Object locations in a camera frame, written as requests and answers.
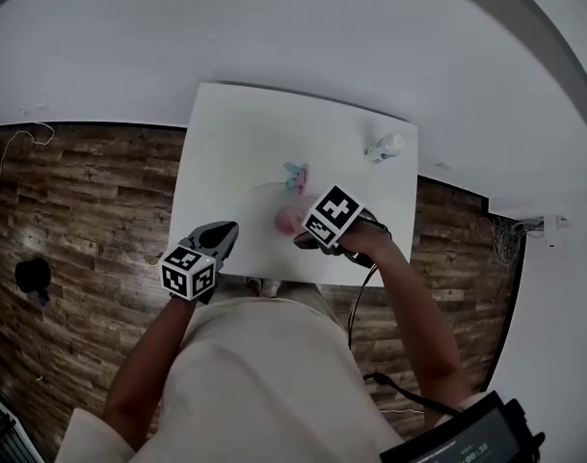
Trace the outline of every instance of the pink object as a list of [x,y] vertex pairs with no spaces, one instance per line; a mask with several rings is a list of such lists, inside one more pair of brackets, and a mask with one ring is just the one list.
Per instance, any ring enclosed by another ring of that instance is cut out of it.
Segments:
[[304,213],[298,208],[286,205],[276,214],[276,228],[285,235],[299,235],[304,232]]

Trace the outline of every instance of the black cable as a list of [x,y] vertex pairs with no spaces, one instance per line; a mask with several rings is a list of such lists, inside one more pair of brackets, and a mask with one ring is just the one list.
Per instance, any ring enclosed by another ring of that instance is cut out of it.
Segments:
[[[360,302],[361,295],[363,294],[363,291],[365,290],[366,285],[368,285],[370,278],[372,278],[372,275],[376,271],[377,271],[377,266],[376,265],[372,266],[372,268],[368,272],[368,275],[366,276],[366,279],[363,280],[363,283],[361,284],[360,293],[359,293],[358,297],[355,299],[355,302],[353,302],[353,307],[351,308],[351,311],[349,312],[349,321],[347,323],[347,330],[348,330],[348,334],[349,334],[349,349],[351,349],[351,340],[352,340],[352,336],[353,336],[353,322],[355,321],[355,314],[358,311],[358,303]],[[414,401],[415,403],[419,403],[422,406],[426,406],[428,408],[431,408],[432,410],[435,410],[436,412],[443,413],[445,415],[451,415],[452,417],[455,417],[456,415],[460,414],[460,412],[458,410],[455,410],[447,405],[439,403],[438,401],[434,401],[433,399],[428,399],[427,397],[416,395],[415,393],[411,393],[410,391],[402,389],[395,382],[393,382],[393,380],[391,380],[391,378],[389,376],[382,374],[380,372],[366,374],[363,376],[363,380],[365,381],[366,379],[374,379],[374,381],[377,384],[380,384],[383,386],[390,386],[391,388],[396,390],[398,393],[400,393],[405,398],[408,398],[411,401]]]

